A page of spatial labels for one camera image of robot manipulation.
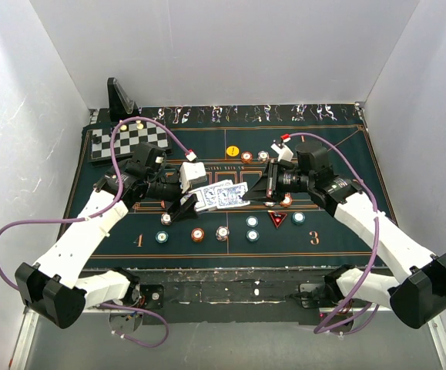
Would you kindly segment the orange chips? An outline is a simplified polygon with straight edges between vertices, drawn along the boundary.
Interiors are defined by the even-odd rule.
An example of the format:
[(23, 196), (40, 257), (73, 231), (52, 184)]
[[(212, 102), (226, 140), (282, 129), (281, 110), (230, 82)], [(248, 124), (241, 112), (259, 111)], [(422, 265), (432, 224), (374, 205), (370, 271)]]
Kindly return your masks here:
[(251, 163), (253, 161), (253, 154), (248, 151), (242, 152), (240, 159), (243, 163)]
[(290, 207), (293, 203), (293, 199), (291, 197), (291, 195), (286, 194), (284, 199), (280, 202), (280, 205), (282, 207)]

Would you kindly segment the red triangular dealer button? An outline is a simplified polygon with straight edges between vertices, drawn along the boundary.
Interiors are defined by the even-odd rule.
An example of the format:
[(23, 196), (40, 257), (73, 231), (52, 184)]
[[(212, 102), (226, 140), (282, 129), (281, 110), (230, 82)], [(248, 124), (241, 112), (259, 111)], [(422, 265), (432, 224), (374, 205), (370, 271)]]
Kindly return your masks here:
[(269, 210), (268, 214), (276, 229), (279, 229), (280, 226), (283, 224), (284, 220), (287, 218), (287, 213), (284, 212)]

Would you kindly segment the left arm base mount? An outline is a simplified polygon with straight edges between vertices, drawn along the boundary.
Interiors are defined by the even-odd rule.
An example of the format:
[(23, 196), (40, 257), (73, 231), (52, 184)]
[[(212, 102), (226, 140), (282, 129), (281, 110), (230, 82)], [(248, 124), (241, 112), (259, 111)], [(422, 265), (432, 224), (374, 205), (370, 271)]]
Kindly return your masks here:
[(168, 333), (168, 324), (162, 315), (165, 288), (161, 284), (138, 283), (129, 288), (122, 299), (112, 299), (96, 305), (109, 311), (112, 332), (121, 338), (133, 335), (143, 325), (162, 325)]

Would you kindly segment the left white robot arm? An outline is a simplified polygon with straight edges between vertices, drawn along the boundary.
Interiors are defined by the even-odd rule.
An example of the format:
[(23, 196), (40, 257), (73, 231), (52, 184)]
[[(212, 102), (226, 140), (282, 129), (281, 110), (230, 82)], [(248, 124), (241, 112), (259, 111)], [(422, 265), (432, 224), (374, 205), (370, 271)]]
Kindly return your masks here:
[(162, 174), (166, 152), (140, 143), (130, 159), (112, 162), (95, 183), (88, 202), (75, 222), (33, 265), (23, 263), (15, 272), (23, 303), (59, 328), (68, 328), (83, 310), (113, 301), (123, 308), (136, 306), (140, 282), (118, 267), (104, 274), (82, 278), (86, 262), (109, 236), (113, 227), (144, 198), (169, 204), (170, 220), (196, 217), (196, 198), (183, 196), (190, 187), (206, 179), (202, 162), (193, 151), (185, 155), (176, 173)]

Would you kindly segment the green poker chip stack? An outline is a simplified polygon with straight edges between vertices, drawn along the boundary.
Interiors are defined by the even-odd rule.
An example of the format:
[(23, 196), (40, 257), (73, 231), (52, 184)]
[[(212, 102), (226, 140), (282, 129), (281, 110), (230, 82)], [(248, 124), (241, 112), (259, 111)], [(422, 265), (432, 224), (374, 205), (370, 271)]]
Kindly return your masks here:
[(254, 243), (259, 240), (260, 235), (257, 230), (248, 230), (246, 233), (246, 238), (249, 242)]

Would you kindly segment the orange poker chip stack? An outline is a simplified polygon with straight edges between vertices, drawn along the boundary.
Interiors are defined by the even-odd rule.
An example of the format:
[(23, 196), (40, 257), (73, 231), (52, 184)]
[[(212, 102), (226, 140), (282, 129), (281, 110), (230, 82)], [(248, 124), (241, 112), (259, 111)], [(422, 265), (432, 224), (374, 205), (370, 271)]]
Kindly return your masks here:
[(203, 241), (205, 237), (204, 230), (202, 228), (194, 228), (191, 232), (191, 239), (195, 243)]

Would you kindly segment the yellow big blind button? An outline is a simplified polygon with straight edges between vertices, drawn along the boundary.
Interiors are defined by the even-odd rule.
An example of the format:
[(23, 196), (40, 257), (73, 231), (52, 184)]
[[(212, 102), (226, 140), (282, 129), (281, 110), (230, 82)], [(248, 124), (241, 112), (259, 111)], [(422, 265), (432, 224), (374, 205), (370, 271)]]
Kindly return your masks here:
[(226, 148), (226, 157), (234, 158), (240, 155), (240, 148), (238, 146), (230, 145)]

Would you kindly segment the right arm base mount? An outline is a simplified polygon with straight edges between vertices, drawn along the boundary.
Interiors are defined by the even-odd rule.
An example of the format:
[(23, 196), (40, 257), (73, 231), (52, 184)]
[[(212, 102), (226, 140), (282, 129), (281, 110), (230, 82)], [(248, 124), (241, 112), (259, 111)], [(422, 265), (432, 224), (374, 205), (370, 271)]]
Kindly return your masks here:
[(334, 334), (339, 337), (356, 334), (365, 329), (378, 312), (380, 305), (365, 303), (359, 311), (354, 311), (354, 303), (359, 298), (345, 301), (325, 283), (301, 284), (298, 291), (287, 294), (286, 301), (296, 303), (300, 308), (331, 308), (329, 312), (319, 312), (319, 323), (313, 329), (314, 334)]

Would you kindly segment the green chips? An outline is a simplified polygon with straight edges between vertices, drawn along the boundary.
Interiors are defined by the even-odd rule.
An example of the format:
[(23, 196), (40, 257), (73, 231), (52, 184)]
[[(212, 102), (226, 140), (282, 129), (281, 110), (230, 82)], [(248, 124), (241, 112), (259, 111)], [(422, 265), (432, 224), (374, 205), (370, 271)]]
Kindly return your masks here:
[(304, 224), (306, 217), (302, 212), (293, 212), (292, 214), (292, 222), (296, 225)]
[(158, 231), (155, 240), (158, 244), (164, 244), (169, 240), (169, 234), (164, 230)]

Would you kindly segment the blue backed card deck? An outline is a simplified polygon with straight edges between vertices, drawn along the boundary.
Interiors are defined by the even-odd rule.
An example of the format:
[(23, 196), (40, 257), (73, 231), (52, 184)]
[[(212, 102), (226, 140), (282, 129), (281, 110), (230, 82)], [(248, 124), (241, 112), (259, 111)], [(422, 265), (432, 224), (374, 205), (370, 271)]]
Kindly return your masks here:
[(200, 191), (206, 201), (206, 209), (202, 212), (245, 207), (250, 204), (242, 199), (248, 191), (246, 182), (234, 184), (232, 180), (223, 180), (190, 192), (193, 191)]

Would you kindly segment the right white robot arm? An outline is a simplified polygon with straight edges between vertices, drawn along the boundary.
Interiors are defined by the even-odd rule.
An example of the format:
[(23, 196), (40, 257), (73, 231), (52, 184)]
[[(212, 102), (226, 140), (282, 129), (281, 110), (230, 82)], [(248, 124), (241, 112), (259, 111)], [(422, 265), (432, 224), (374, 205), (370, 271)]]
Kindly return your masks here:
[(446, 254), (436, 255), (411, 239), (384, 213), (359, 176), (334, 172), (334, 147), (319, 136), (287, 146), (289, 135), (273, 142), (275, 160), (243, 195), (245, 201), (279, 203), (288, 193), (306, 193), (371, 247), (361, 270), (343, 265), (324, 277), (326, 300), (337, 315), (354, 299), (391, 309), (410, 328), (418, 329), (446, 309)]

